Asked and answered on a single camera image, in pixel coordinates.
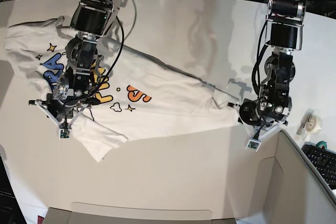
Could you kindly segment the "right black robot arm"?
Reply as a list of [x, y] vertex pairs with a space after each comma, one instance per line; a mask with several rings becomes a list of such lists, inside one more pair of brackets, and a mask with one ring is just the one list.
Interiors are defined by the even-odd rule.
[[92, 65], [98, 68], [103, 59], [97, 42], [108, 21], [117, 18], [121, 3], [122, 0], [80, 0], [70, 22], [76, 35], [66, 45], [66, 69], [47, 95], [47, 109], [57, 121], [70, 117], [78, 104], [87, 103], [103, 82], [101, 77], [93, 77], [98, 71]]

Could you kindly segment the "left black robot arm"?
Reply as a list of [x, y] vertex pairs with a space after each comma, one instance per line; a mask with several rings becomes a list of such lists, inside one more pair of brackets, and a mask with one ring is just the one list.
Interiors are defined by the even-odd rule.
[[251, 80], [256, 100], [245, 99], [239, 118], [261, 131], [275, 123], [286, 123], [292, 104], [289, 85], [295, 76], [292, 53], [302, 48], [306, 0], [267, 0], [267, 15]]

